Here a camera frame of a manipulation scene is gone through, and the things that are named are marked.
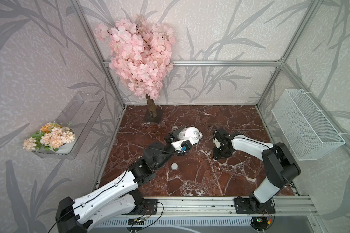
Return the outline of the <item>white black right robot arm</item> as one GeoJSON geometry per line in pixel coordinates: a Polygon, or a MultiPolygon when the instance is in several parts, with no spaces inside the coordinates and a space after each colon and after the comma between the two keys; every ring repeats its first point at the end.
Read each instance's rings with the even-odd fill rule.
{"type": "Polygon", "coordinates": [[[220,128],[214,131],[214,160],[230,158],[236,151],[261,160],[266,178],[248,198],[234,199],[237,214],[274,214],[273,197],[301,174],[301,169],[284,143],[270,144],[238,133],[229,134],[220,128]]]}

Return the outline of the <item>clear acrylic wall shelf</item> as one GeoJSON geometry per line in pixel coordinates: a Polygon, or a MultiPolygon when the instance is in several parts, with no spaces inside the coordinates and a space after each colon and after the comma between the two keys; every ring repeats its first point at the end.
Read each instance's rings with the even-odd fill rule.
{"type": "Polygon", "coordinates": [[[79,91],[55,120],[74,131],[75,141],[61,146],[56,152],[41,149],[34,154],[43,159],[75,159],[105,104],[103,96],[79,91]]]}

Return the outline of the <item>grey bottle cap on table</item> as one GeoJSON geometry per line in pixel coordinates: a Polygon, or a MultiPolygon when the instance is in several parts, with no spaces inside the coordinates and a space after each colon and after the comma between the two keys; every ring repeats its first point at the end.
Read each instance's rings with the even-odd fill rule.
{"type": "Polygon", "coordinates": [[[177,165],[176,163],[173,163],[173,164],[171,165],[171,169],[172,169],[172,170],[177,170],[177,169],[178,169],[178,165],[177,165]]]}

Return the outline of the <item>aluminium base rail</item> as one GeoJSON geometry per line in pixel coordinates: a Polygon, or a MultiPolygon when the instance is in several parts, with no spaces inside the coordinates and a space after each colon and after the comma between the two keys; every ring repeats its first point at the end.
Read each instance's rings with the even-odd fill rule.
{"type": "MultiPolygon", "coordinates": [[[[160,204],[155,216],[237,216],[234,197],[157,197],[160,204]]],[[[318,211],[309,196],[273,198],[277,216],[316,216],[318,211]]]]}

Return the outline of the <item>white labelled plastic bottle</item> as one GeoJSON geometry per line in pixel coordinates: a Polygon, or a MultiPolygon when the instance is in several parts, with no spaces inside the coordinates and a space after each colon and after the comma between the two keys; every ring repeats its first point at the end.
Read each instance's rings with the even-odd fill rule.
{"type": "Polygon", "coordinates": [[[178,134],[179,140],[189,140],[192,145],[197,144],[202,137],[203,134],[195,127],[184,128],[178,134]]]}

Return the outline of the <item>pink blossom artificial tree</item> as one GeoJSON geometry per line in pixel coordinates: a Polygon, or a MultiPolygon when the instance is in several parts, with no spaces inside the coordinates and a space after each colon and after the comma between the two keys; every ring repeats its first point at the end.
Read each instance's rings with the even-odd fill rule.
{"type": "Polygon", "coordinates": [[[98,24],[94,35],[109,41],[110,68],[139,99],[146,99],[150,118],[157,117],[154,101],[160,96],[163,79],[173,69],[174,30],[166,24],[150,24],[143,15],[137,22],[121,19],[114,27],[98,24]]]}

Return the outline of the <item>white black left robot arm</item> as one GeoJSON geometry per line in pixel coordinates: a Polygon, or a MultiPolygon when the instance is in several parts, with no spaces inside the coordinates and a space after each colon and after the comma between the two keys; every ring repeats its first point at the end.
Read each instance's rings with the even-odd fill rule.
{"type": "Polygon", "coordinates": [[[173,156],[184,156],[203,137],[195,127],[169,133],[165,144],[154,142],[142,157],[113,181],[77,198],[63,199],[57,209],[55,225],[60,233],[87,233],[113,217],[140,213],[144,207],[139,187],[149,183],[173,156]]]}

